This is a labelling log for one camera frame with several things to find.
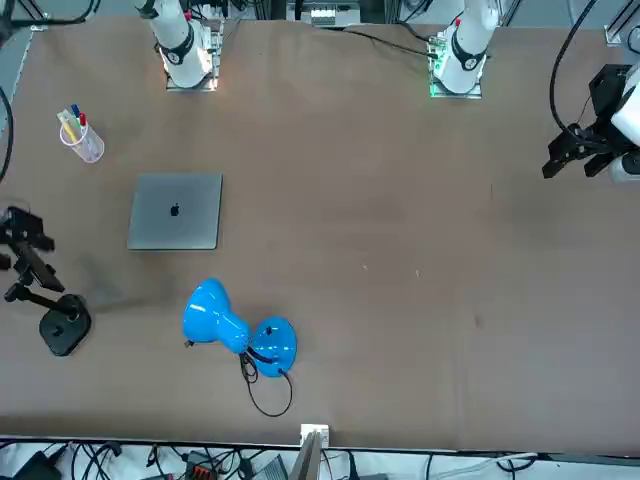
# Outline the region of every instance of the lamp base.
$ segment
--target lamp base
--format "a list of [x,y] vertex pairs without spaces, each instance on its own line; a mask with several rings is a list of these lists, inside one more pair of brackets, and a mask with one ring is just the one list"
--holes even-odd
[[282,317],[269,317],[256,328],[251,348],[265,358],[274,359],[265,363],[257,358],[256,368],[265,377],[280,377],[281,372],[291,370],[296,359],[298,342],[291,324]]

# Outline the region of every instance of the pen holder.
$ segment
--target pen holder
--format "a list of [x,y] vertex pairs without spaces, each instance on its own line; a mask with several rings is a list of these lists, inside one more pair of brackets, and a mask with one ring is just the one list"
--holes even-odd
[[60,141],[87,163],[96,163],[104,153],[104,142],[89,124],[82,127],[81,136],[77,142],[73,142],[65,129],[60,127]]

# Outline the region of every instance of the laptop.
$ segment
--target laptop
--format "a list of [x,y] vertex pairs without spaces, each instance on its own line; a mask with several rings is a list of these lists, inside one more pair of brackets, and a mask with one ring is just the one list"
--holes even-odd
[[138,177],[130,250],[213,250],[218,243],[220,173],[150,173]]

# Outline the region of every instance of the electronic device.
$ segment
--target electronic device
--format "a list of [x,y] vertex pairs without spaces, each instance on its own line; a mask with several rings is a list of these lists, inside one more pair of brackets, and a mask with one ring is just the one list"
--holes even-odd
[[344,28],[359,25],[360,2],[348,1],[296,1],[287,2],[287,20],[298,20],[320,28]]
[[140,175],[129,222],[131,250],[211,250],[218,243],[222,174]]

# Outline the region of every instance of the marker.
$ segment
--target marker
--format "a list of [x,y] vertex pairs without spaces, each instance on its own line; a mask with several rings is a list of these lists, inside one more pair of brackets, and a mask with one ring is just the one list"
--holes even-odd
[[58,114],[58,120],[60,120],[60,123],[62,124],[62,128],[64,128],[64,131],[67,132],[67,135],[71,139],[71,141],[73,143],[78,143],[78,139],[76,138],[75,133],[73,133],[73,130],[69,126],[69,122],[67,121],[66,118],[64,118],[64,115],[62,113]]

